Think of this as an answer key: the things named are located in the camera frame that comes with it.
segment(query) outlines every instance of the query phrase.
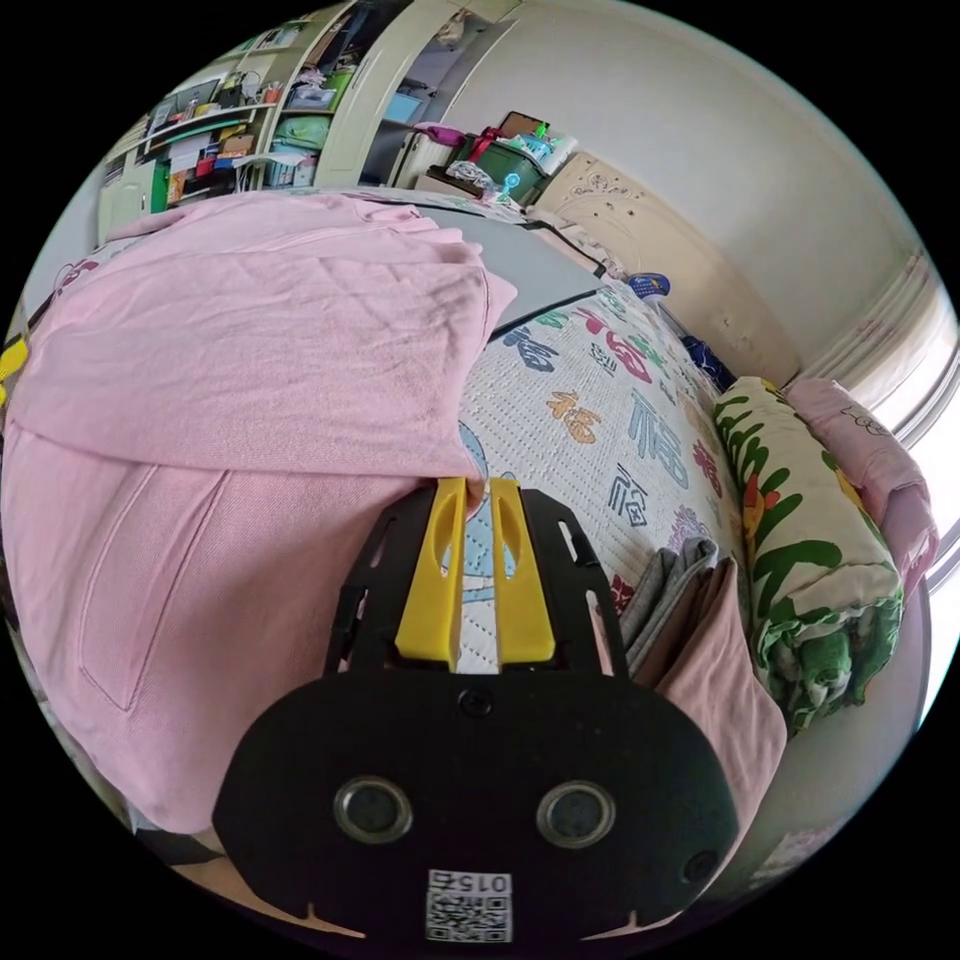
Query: window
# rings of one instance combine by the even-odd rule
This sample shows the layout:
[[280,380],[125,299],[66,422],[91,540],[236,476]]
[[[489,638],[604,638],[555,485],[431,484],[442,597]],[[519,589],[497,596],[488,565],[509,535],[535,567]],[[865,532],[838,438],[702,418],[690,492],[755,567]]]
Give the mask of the window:
[[910,444],[910,456],[917,461],[930,489],[930,507],[940,536],[960,520],[960,391],[932,426]]
[[930,507],[940,534],[940,554],[927,574],[930,590],[930,678],[921,723],[943,685],[957,651],[960,634],[960,389],[952,387],[936,420],[910,444],[910,455],[923,471],[930,489]]

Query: qr code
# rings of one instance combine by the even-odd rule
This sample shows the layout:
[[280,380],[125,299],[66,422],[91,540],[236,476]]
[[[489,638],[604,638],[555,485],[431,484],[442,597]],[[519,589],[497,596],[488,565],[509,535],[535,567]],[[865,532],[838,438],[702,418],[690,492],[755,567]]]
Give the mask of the qr code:
[[509,877],[430,871],[427,939],[447,943],[509,943],[513,935]]

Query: pink cloth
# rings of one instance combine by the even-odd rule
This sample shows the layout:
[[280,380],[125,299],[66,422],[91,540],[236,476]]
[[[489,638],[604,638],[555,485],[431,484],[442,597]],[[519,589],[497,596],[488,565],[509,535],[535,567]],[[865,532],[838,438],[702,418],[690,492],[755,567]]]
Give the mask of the pink cloth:
[[[714,879],[733,859],[766,795],[787,744],[787,725],[773,698],[757,680],[743,633],[737,592],[737,565],[729,557],[702,573],[693,595],[688,591],[686,628],[669,637],[680,640],[666,672],[653,689],[679,707],[713,747],[730,787],[739,832]],[[609,664],[609,658],[601,658]],[[623,927],[591,939],[616,937],[662,927],[679,914],[652,924],[634,916]]]
[[787,388],[786,398],[860,494],[887,542],[907,600],[940,545],[920,468],[836,381],[798,380]]
[[0,510],[54,713],[149,819],[199,833],[250,723],[319,675],[380,510],[424,478],[478,499],[458,406],[516,291],[459,231],[339,195],[154,228],[38,328]]

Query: floral pillow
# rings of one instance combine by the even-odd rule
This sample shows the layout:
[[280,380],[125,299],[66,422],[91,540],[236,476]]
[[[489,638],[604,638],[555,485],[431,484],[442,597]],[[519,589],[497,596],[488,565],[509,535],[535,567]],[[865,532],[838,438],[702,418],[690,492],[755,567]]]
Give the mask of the floral pillow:
[[864,702],[896,645],[900,576],[857,492],[776,387],[741,378],[714,419],[743,498],[754,665],[796,733]]

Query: carved wooden headboard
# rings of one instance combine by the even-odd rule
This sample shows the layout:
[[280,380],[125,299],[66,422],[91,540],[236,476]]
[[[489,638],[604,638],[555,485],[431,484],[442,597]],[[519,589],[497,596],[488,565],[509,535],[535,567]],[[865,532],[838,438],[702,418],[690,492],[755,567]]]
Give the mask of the carved wooden headboard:
[[722,251],[635,180],[578,153],[537,202],[583,227],[630,273],[670,280],[670,312],[736,376],[782,386],[800,370],[796,346]]

